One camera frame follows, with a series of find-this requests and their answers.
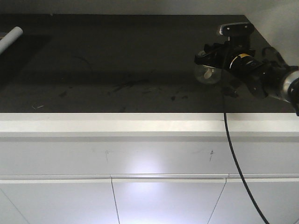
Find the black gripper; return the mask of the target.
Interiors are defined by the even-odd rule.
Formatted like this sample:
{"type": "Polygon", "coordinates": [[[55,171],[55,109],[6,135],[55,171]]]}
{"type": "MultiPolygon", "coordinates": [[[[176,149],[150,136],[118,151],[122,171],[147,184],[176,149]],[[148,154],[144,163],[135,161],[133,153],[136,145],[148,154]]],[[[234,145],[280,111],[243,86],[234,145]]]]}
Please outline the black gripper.
{"type": "Polygon", "coordinates": [[[203,53],[196,55],[194,62],[225,70],[254,70],[254,56],[249,40],[229,40],[224,44],[206,44],[203,53]]]}

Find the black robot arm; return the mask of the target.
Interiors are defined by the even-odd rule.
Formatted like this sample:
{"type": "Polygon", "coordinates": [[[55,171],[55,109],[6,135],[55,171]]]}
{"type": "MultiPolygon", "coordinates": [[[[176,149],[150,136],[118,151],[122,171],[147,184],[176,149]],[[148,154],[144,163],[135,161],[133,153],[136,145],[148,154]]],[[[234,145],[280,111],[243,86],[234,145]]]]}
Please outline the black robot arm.
{"type": "Polygon", "coordinates": [[[257,60],[255,51],[245,44],[236,45],[229,41],[207,44],[194,57],[195,77],[202,84],[224,84],[227,75],[231,75],[245,84],[254,97],[285,101],[298,113],[299,68],[288,65],[273,47],[263,48],[262,55],[267,51],[276,59],[257,60]]]}

